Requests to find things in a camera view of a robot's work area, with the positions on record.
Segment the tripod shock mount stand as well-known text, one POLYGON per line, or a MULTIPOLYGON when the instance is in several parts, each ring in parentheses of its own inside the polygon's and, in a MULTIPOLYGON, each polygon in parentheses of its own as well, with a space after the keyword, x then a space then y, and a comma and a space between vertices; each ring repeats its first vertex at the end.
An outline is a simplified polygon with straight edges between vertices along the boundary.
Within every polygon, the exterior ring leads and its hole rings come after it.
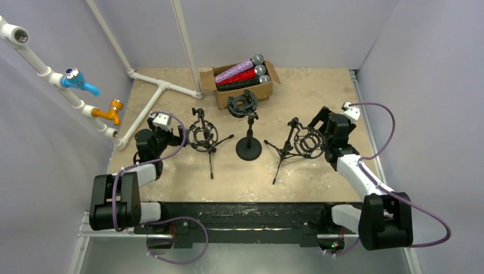
POLYGON ((279 163, 272 181, 273 185, 276 183, 284 160, 296 156, 304 159, 317 159, 324 153, 323 137, 319 131, 309 126, 304 126, 300 123, 298 117, 294 117, 287 125, 290 127, 290 130, 282 148, 278 148, 269 141, 264 140, 264 143, 274 148, 279 155, 279 163))
POLYGON ((219 133, 215 125, 206 120, 203 108, 192 108, 192 115, 197 117, 188 131, 188 144, 197 152, 208 155, 210 178, 213 179, 212 155, 216 153, 217 146, 234 137, 234 134, 219 140, 219 133))

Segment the black glitter microphone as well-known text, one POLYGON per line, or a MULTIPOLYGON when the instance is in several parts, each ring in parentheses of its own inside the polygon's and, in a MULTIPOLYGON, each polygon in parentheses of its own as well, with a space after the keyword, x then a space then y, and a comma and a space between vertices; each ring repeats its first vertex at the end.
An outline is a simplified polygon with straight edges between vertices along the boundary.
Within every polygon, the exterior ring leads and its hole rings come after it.
POLYGON ((223 92, 223 91, 237 90, 237 89, 241 89, 241 88, 255 86, 255 85, 258 85, 258 84, 268 83, 270 81, 271 81, 271 79, 268 75, 262 75, 262 76, 254 77, 252 79, 241 80, 241 81, 225 83, 225 84, 219 84, 217 86, 217 91, 223 92))

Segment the red glitter microphone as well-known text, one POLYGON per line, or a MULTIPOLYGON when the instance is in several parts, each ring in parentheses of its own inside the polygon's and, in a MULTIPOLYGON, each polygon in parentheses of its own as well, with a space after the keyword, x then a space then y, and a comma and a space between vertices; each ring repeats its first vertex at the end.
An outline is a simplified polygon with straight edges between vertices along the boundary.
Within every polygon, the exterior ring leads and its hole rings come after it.
POLYGON ((250 79, 253 79, 255 77, 265 75, 266 72, 267 72, 267 69, 264 65, 257 65, 250 70, 246 70, 246 71, 241 72, 239 74, 236 74, 236 75, 234 75, 234 76, 232 76, 232 77, 230 77, 226 80, 223 80, 223 81, 217 83, 217 85, 234 83, 234 82, 239 82, 239 81, 244 81, 244 80, 250 80, 250 79))

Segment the purple glitter microphone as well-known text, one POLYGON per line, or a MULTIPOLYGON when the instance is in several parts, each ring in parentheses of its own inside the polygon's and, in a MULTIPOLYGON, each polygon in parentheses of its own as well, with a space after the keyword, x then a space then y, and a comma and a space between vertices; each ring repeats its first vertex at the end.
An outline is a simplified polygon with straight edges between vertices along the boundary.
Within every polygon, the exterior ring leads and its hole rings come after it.
POLYGON ((257 76, 261 73, 264 74, 264 68, 261 68, 264 62, 264 56, 262 54, 255 54, 253 57, 225 70, 221 74, 215 76, 215 83, 219 84, 224 80, 229 79, 235 75, 241 74, 245 71, 254 72, 257 76))

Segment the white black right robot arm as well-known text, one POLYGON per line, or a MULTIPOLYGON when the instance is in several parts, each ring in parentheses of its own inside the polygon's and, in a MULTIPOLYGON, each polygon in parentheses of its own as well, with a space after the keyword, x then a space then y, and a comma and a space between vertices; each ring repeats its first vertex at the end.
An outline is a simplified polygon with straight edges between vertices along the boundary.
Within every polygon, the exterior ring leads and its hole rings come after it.
POLYGON ((340 114, 324 106, 309 124, 322 136, 325 160, 362 200, 360 209, 348 204, 333 206, 331 221, 358 233, 368 251, 409 247, 413 243, 413 223, 408 195, 395 192, 376 177, 349 143, 360 114, 353 106, 345 107, 340 114))

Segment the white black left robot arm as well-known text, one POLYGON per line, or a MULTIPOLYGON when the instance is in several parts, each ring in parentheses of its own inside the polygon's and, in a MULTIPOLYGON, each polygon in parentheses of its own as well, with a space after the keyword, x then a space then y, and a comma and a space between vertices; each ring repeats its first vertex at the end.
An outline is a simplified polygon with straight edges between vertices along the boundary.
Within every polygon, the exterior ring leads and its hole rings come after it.
POLYGON ((180 124, 176 135, 169 120, 149 118, 147 122, 148 128, 135 134, 137 152, 133 165, 122 168, 117 174, 94 178, 89 210, 89 225, 94 231, 122 231, 162 218, 161 203, 142 202, 139 188, 161 177, 162 153, 169 146, 184 147, 186 130, 180 124))

